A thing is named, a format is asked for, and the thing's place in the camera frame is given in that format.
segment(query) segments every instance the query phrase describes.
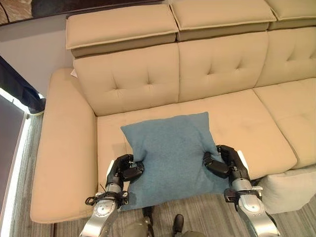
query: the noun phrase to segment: blue cushion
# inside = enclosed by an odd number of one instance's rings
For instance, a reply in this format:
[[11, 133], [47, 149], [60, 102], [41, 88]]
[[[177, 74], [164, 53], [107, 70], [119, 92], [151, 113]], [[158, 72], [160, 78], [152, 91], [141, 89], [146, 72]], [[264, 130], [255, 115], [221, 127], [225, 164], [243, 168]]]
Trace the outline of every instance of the blue cushion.
[[205, 152], [222, 161], [209, 131], [208, 112], [143, 121], [121, 127], [143, 175], [129, 185], [130, 204], [122, 210], [158, 205], [205, 193], [223, 193], [228, 180], [202, 163]]

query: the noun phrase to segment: sofa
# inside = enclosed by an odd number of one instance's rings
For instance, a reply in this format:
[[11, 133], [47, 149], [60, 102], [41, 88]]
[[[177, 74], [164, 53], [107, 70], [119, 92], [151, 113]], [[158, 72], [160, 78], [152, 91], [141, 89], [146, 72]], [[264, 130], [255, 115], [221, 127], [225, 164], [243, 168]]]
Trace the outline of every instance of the sofa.
[[270, 213], [316, 193], [316, 1], [182, 0], [73, 15], [74, 69], [51, 77], [31, 219], [90, 216], [120, 127], [209, 113], [216, 144], [242, 150]]

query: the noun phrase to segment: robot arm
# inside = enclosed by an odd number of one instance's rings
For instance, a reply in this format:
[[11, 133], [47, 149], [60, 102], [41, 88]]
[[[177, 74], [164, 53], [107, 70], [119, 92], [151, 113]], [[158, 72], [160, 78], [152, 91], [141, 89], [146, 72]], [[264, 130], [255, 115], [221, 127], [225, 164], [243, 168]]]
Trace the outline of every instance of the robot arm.
[[208, 170], [221, 178], [229, 178], [231, 188], [225, 190], [226, 202], [235, 203], [235, 208], [246, 223], [252, 237], [280, 236], [273, 218], [265, 212], [259, 186], [252, 186], [238, 153], [228, 146], [217, 146], [218, 152], [225, 163], [213, 160], [211, 154], [206, 152], [203, 163]]
[[118, 209], [128, 204], [128, 192], [123, 191], [124, 182], [135, 180], [144, 172], [142, 162], [137, 162], [136, 167], [131, 167], [132, 163], [133, 155], [117, 158], [107, 176], [104, 192], [87, 198], [85, 204], [94, 205], [93, 213], [79, 237], [108, 236]]

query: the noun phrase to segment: fabric upholstery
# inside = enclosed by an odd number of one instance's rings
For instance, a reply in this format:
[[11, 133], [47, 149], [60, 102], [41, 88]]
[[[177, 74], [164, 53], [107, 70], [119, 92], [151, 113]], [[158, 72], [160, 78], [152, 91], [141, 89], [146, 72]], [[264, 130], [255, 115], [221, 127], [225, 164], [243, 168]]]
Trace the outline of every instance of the fabric upholstery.
[[106, 181], [106, 171], [112, 159], [132, 153], [120, 130], [121, 126], [148, 119], [163, 119], [204, 111], [209, 113], [209, 126], [215, 143], [242, 150], [251, 179], [284, 172], [296, 164], [297, 160], [291, 147], [269, 112], [252, 90], [245, 90], [98, 117], [99, 182], [103, 184]]
[[[201, 32], [203, 37], [230, 35], [234, 33], [230, 27], [235, 33], [260, 31], [262, 26], [266, 30], [268, 24], [257, 23], [276, 20], [264, 0], [182, 0], [174, 2], [171, 9], [180, 29], [178, 40], [198, 39]], [[233, 27], [245, 24], [247, 27]]]
[[316, 25], [315, 0], [266, 0], [277, 21], [269, 29]]
[[266, 32], [180, 42], [179, 101], [253, 88], [268, 47]]
[[178, 102], [175, 43], [80, 58], [74, 67], [97, 116]]
[[31, 219], [55, 223], [91, 214], [97, 189], [96, 117], [72, 69], [51, 78], [37, 155]]
[[147, 120], [121, 127], [144, 173], [129, 184], [133, 193], [123, 210], [155, 206], [229, 187], [203, 164], [205, 152], [223, 162], [209, 132], [208, 113]]
[[[95, 46], [100, 45], [98, 53], [104, 53], [134, 46], [173, 42], [177, 31], [176, 22], [168, 5], [123, 7], [70, 16], [67, 20], [66, 48], [73, 50], [75, 56], [83, 56], [95, 53]], [[171, 37], [159, 37], [159, 40], [155, 38], [153, 40], [154, 36], [170, 34]], [[118, 43], [122, 41], [127, 41], [127, 44]], [[93, 51], [89, 51], [90, 46], [94, 46]], [[84, 51], [76, 51], [83, 47], [88, 48]]]
[[274, 21], [270, 23], [269, 30], [307, 27], [307, 26], [316, 26], [316, 18], [315, 19], [294, 19], [294, 20]]
[[316, 163], [316, 78], [254, 89], [297, 157], [293, 168]]
[[316, 77], [316, 27], [269, 31], [268, 36], [256, 87]]
[[263, 203], [269, 214], [296, 211], [316, 194], [316, 166], [264, 177]]
[[161, 36], [151, 36], [141, 39], [130, 39], [126, 41], [114, 42], [114, 43], [105, 43], [105, 44], [96, 44], [92, 46], [74, 48], [71, 50], [71, 53], [74, 57], [78, 58], [85, 55], [97, 55], [100, 52], [116, 52], [125, 49], [141, 48], [146, 46], [158, 45], [163, 42], [174, 42], [176, 35], [174, 33], [161, 35]]
[[241, 32], [259, 32], [265, 31], [269, 26], [268, 22], [251, 23], [236, 26], [223, 26], [216, 28], [205, 28], [197, 30], [185, 30], [177, 34], [178, 41], [206, 39], [216, 36], [229, 36], [240, 34]]

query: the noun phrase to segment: sofa cushion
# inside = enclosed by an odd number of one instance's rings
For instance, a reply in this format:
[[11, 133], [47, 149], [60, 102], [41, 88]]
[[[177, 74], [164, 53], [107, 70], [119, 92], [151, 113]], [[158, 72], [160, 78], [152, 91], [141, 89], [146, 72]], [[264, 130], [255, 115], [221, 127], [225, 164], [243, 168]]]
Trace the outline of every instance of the sofa cushion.
[[106, 181], [112, 159], [131, 154], [121, 126], [148, 119], [209, 113], [209, 126], [216, 144], [242, 150], [251, 179], [288, 170], [296, 157], [269, 112], [252, 90], [190, 102], [98, 117], [98, 175]]
[[270, 30], [316, 26], [315, 0], [266, 0], [277, 21], [272, 22]]
[[316, 194], [316, 166], [264, 177], [263, 203], [269, 214], [296, 211]]
[[175, 43], [80, 58], [74, 67], [97, 116], [178, 102]]
[[293, 168], [316, 163], [316, 78], [255, 88], [297, 157]]
[[256, 86], [316, 77], [316, 27], [269, 31], [265, 65]]
[[175, 41], [168, 5], [144, 5], [70, 16], [66, 48], [75, 57]]
[[253, 88], [268, 47], [266, 32], [180, 42], [179, 101]]
[[171, 9], [180, 41], [265, 31], [276, 20], [264, 0], [182, 0]]

